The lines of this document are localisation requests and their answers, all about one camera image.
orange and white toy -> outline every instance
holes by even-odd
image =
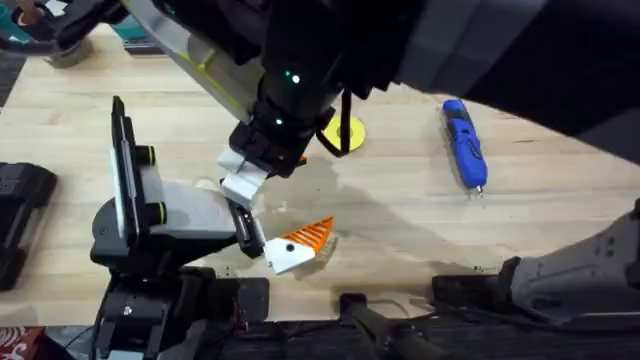
[[[269,267],[280,274],[311,261],[331,234],[333,217],[265,242],[263,250]]]

orange object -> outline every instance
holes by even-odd
[[[280,236],[280,238],[311,247],[313,251],[318,253],[327,242],[331,229],[333,229],[333,216],[315,224],[303,226],[296,231]]]

black device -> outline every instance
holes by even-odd
[[[15,285],[34,240],[39,210],[56,182],[56,175],[43,167],[0,162],[0,290]]]
[[[255,237],[249,236],[255,233],[251,213],[229,202],[239,230],[228,238],[183,239],[152,232],[170,216],[164,203],[145,198],[141,169],[155,165],[155,150],[136,144],[118,97],[111,125],[115,197],[96,214],[91,248],[91,259],[111,272],[95,323],[98,355],[106,358],[118,350],[155,359],[184,341],[197,320],[263,321],[268,314],[266,279],[220,279],[211,268],[184,266],[239,241],[248,256],[260,255]]]

black cylinder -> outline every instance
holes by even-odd
[[[153,146],[136,145],[136,163],[138,166],[154,166],[156,150]]]
[[[54,35],[53,27],[50,25],[50,21],[52,21],[54,18],[53,13],[51,13],[49,8],[47,8],[43,4],[35,3],[35,6],[43,13],[42,17],[40,18],[40,20],[38,20],[37,23],[30,25],[21,25],[19,19],[23,11],[19,7],[16,7],[15,10],[13,10],[13,14],[11,14],[11,20],[35,40],[49,41],[53,39]]]
[[[146,204],[144,211],[149,226],[167,223],[167,205],[164,202]]]

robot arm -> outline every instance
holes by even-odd
[[[48,41],[69,48],[131,13],[240,124],[230,147],[288,177],[343,93],[391,82],[468,98],[640,163],[596,127],[637,108],[640,5],[626,0],[70,1]]]

